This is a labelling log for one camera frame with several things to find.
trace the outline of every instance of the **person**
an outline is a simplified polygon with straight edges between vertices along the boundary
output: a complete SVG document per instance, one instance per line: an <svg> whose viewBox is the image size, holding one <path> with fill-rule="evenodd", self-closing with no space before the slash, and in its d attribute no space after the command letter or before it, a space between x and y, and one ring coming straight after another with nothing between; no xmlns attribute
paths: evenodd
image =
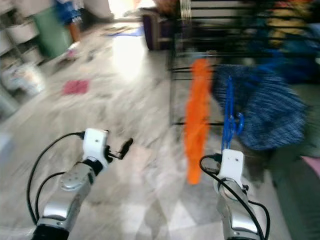
<svg viewBox="0 0 320 240"><path fill-rule="evenodd" d="M79 9L83 8L83 0L55 0L55 7L60 21L68 28L73 44L66 52L66 58L73 60L77 58L77 47L81 40L79 21L81 14Z"/></svg>

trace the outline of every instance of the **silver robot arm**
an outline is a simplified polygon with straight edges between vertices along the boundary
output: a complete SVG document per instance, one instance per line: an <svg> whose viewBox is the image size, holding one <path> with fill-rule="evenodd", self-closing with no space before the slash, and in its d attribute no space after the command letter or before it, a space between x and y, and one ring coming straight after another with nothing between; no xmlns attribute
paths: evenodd
<svg viewBox="0 0 320 240"><path fill-rule="evenodd" d="M33 240L66 240L97 175L107 169L113 158L123 159L127 154L133 139L127 141L121 151L112 153L107 145L108 133L93 128L85 131L83 161L76 163L60 178L57 190L37 223Z"/></svg>
<svg viewBox="0 0 320 240"><path fill-rule="evenodd" d="M254 213L244 191L248 190L248 186L243 186L241 182L243 166L244 154L242 152L225 149L222 152L217 177L230 187ZM217 181L214 181L214 189L218 193L216 208L222 217L224 239L261 240L252 217L235 196Z"/></svg>

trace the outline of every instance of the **green trash bin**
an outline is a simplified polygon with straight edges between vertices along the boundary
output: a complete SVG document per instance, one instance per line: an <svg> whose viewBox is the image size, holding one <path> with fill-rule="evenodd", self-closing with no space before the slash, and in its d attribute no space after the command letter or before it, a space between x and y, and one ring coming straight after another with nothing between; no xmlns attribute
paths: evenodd
<svg viewBox="0 0 320 240"><path fill-rule="evenodd" d="M54 7L33 15L33 19L39 31L39 48L43 55L49 58L58 57L72 44L70 33L59 22Z"/></svg>

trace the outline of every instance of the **marble floor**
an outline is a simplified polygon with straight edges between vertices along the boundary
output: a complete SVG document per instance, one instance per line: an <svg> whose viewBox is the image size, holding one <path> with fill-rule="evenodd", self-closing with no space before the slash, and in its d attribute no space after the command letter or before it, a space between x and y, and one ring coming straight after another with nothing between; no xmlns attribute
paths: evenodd
<svg viewBox="0 0 320 240"><path fill-rule="evenodd" d="M182 133L169 127L166 52L149 52L143 37L106 37L98 29L82 40L79 59L63 67L57 61L41 67L45 90L0 125L14 142L10 160L0 168L0 240L31 238L25 191L41 150L62 134L89 127L110 130L115 150L128 138L134 145L124 160L114 161L97 178L69 239L224 239L213 182L203 175L200 184L187 183ZM62 96L67 81L83 79L89 80L88 93ZM188 84L177 87L176 94L174 107L183 112ZM210 132L207 153L220 151L218 133ZM233 147L241 149L236 140ZM75 137L49 150L35 174L33 196L42 179L67 170L81 155ZM259 201L259 188L244 181L251 200ZM53 180L45 186L40 210L56 184ZM255 210L264 226L264 215ZM272 240L289 239L272 231Z"/></svg>

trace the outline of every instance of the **black wire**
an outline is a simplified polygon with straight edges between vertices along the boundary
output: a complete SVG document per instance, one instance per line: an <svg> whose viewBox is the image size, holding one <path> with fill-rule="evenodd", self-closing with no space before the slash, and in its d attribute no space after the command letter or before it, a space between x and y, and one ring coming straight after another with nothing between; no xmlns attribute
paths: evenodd
<svg viewBox="0 0 320 240"><path fill-rule="evenodd" d="M40 155L37 157L33 167L32 167L32 170L31 170L31 173L30 173L30 176L29 176L29 179L28 179L28 183L27 183L27 186L26 186L26 204L27 204L27 207L28 207L28 210L29 210L29 213L30 213L30 216L31 216L31 219L34 223L34 225L37 225L37 218L35 216L35 213L34 213L34 210L32 208L32 205L31 205L31 198L30 198L30 191L31 191L31 183L32 183L32 178L34 177L34 174L35 174L35 171L36 171L36 168L37 168L37 165L40 161L40 159L43 157L43 155L53 146L55 145L57 142L59 142L61 139L64 139L68 136L72 136L72 135L76 135L76 136L81 136L83 134L83 132L71 132L71 133L68 133L68 134L65 134L61 137L59 137L58 139L56 139L55 141L53 141L49 146L47 146L41 153Z"/></svg>
<svg viewBox="0 0 320 240"><path fill-rule="evenodd" d="M266 229L265 229L264 238L268 239L269 238L269 233L270 233L270 222L271 222L270 214L269 214L268 209L266 208L266 206L264 206L263 204L261 204L259 202L255 202L255 201L250 201L249 200L249 203L253 204L253 205L257 205L257 206L259 206L260 208L263 209L263 211L265 213L265 217L266 217Z"/></svg>
<svg viewBox="0 0 320 240"><path fill-rule="evenodd" d="M47 183L47 181L49 181L50 179L52 179L52 178L55 177L55 176L62 175L62 174L64 174L64 173L65 173L65 171L56 172L56 173L54 173L54 174L51 174L50 176L48 176L48 177L41 183L40 187L38 188L38 191L36 192L36 196L35 196L35 203L34 203L35 217L36 217L36 220L37 220L37 221L38 221L39 218L40 218L40 215L39 215L39 197L40 197L42 188L43 188L44 185Z"/></svg>
<svg viewBox="0 0 320 240"><path fill-rule="evenodd" d="M213 179L215 179L219 184L221 184L223 187L225 187L230 193L232 193L232 195L234 195L234 197L241 203L241 205L245 208L245 210L249 213L250 217L252 218L252 221L254 222L254 225L258 231L258 235L260 237L260 240L268 240L267 238L264 237L264 233L262 232L261 226L255 216L255 214L251 211L251 209L249 208L249 206L241 199L241 197L232 190L232 188L230 188L227 184L225 184L224 181L222 181L220 178L218 178L216 175L212 174L211 172L207 171L203 166L202 166L202 162L204 159L206 158L210 158L208 156L203 156L200 160L200 168L202 169L202 171L204 171L206 174L208 174L210 177L212 177Z"/></svg>

